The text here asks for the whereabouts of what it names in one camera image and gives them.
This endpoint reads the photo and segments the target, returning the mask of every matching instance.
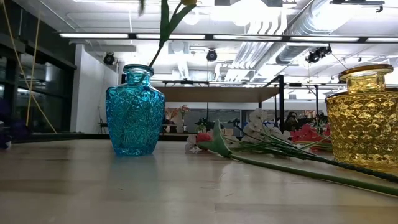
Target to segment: textured glass pattern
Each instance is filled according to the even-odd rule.
[[[398,89],[385,89],[382,75],[353,77],[355,82],[348,78],[349,89],[356,93],[326,99],[337,160],[382,170],[398,165]]]
[[[106,91],[106,117],[115,153],[119,156],[151,154],[164,120],[165,97],[150,85],[153,70],[126,65],[126,84]]]

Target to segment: wooden table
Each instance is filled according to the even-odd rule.
[[[184,145],[159,142],[153,156],[123,158],[107,140],[13,145],[0,153],[0,222],[398,223],[396,197],[193,154]]]

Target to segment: yellow glass vase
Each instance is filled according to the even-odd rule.
[[[395,170],[398,165],[398,89],[386,88],[391,65],[368,65],[342,72],[347,92],[326,98],[335,159]]]

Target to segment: blue glass vase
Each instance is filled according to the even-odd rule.
[[[150,85],[154,70],[126,65],[126,84],[106,90],[106,118],[112,145],[118,156],[152,154],[162,130],[163,93]]]

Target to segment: person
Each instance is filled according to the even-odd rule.
[[[297,113],[289,112],[285,120],[285,130],[286,131],[295,131],[299,129],[299,122],[297,121]]]

